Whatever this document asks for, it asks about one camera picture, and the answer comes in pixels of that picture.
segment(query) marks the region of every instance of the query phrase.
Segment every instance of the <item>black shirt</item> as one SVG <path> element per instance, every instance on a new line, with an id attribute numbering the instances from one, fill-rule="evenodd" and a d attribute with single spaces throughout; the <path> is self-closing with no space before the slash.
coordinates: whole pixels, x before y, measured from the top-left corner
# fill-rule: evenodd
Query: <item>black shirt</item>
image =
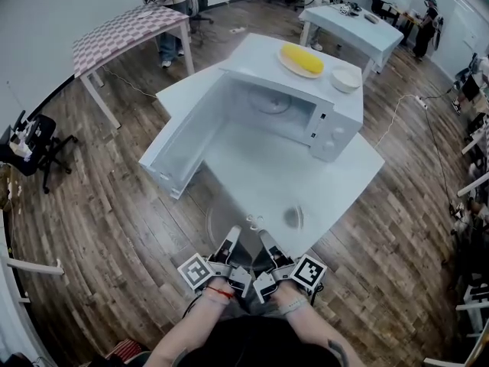
<path id="1" fill-rule="evenodd" d="M 433 7 L 428 7 L 428 11 L 426 11 L 425 18 L 430 17 L 432 20 L 424 27 L 426 30 L 435 30 L 435 26 L 433 26 L 433 21 L 435 18 L 438 16 L 438 11 L 436 11 L 436 8 Z"/>
<path id="2" fill-rule="evenodd" d="M 217 323 L 204 346 L 184 356 L 177 365 L 340 367 L 327 349 L 301 343 L 286 320 L 265 317 Z"/>

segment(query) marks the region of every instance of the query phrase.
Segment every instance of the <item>white plate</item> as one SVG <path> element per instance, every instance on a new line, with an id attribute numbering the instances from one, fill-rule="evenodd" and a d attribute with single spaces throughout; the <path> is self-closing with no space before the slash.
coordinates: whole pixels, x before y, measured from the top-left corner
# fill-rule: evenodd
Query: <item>white plate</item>
<path id="1" fill-rule="evenodd" d="M 292 72 L 296 73 L 297 75 L 307 77 L 309 79 L 317 79 L 318 77 L 320 77 L 322 75 L 322 72 L 321 73 L 312 73 L 312 72 L 309 72 L 308 70 L 305 70 L 298 63 L 292 61 L 289 57 L 283 56 L 281 50 L 278 51 L 277 56 L 278 56 L 279 61 L 286 68 L 288 68 Z"/>
<path id="2" fill-rule="evenodd" d="M 144 18 L 147 18 L 148 16 L 150 16 L 153 12 L 152 11 L 145 11 L 145 12 L 142 12 L 138 15 L 138 19 L 144 19 Z"/>

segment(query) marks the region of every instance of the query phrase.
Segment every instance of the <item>corn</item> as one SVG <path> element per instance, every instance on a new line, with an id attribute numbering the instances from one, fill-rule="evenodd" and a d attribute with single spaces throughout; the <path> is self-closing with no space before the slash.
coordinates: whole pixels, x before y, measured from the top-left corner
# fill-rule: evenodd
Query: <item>corn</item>
<path id="1" fill-rule="evenodd" d="M 300 65 L 304 70 L 319 74 L 324 69 L 322 61 L 313 54 L 306 52 L 303 48 L 294 44 L 284 44 L 282 55 L 289 57 L 294 63 Z"/>

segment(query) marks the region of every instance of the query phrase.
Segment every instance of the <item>tattoo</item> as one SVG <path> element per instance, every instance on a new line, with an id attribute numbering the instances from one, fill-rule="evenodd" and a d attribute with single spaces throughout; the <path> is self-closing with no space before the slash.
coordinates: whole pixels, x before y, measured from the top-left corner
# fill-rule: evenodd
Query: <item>tattoo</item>
<path id="1" fill-rule="evenodd" d="M 332 339 L 328 340 L 328 345 L 329 345 L 329 348 L 331 348 L 333 351 L 337 352 L 342 357 L 343 367 L 349 367 L 350 362 L 348 361 L 348 357 L 346 356 L 346 352 L 343 349 L 343 347 L 339 343 L 337 343 L 336 341 L 333 341 Z"/>

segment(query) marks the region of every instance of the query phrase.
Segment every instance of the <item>wooden floor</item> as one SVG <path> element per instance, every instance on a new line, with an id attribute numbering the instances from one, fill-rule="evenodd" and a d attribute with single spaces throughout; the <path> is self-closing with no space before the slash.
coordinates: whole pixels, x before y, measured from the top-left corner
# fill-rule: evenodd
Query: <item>wooden floor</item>
<path id="1" fill-rule="evenodd" d="M 206 14 L 215 23 L 202 23 L 202 33 L 193 36 L 196 70 L 226 58 L 246 35 L 232 28 L 299 42 L 297 13 L 278 5 L 239 2 Z M 346 44 L 337 47 L 331 35 L 324 34 L 322 43 L 328 54 L 361 67 L 367 62 Z M 152 94 L 186 75 L 183 61 L 161 70 L 152 42 L 108 68 Z M 160 108 L 99 73 L 102 95 L 122 127 L 112 129 L 81 82 L 71 83 L 43 113 L 57 121 L 61 138 L 79 138 L 63 153 L 73 173 L 55 169 L 49 195 L 40 188 L 41 174 L 19 176 L 23 193 L 10 218 L 16 258 L 46 265 L 60 258 L 66 271 L 61 278 L 21 273 L 40 336 L 60 365 L 88 362 L 126 337 L 155 346 L 192 297 L 176 267 L 212 248 L 206 173 L 177 202 L 160 191 L 138 165 L 164 126 Z M 398 47 L 383 73 L 365 84 L 362 135 L 375 145 L 402 95 L 434 96 L 449 86 L 429 61 L 417 63 Z M 461 119 L 447 96 L 428 104 L 455 196 L 467 170 L 459 155 Z M 425 356 L 447 353 L 456 318 L 445 294 L 450 274 L 440 265 L 452 255 L 441 168 L 424 111 L 412 99 L 401 103 L 377 150 L 386 161 L 381 172 L 313 247 L 331 268 L 316 307 L 368 366 L 419 365 Z"/>

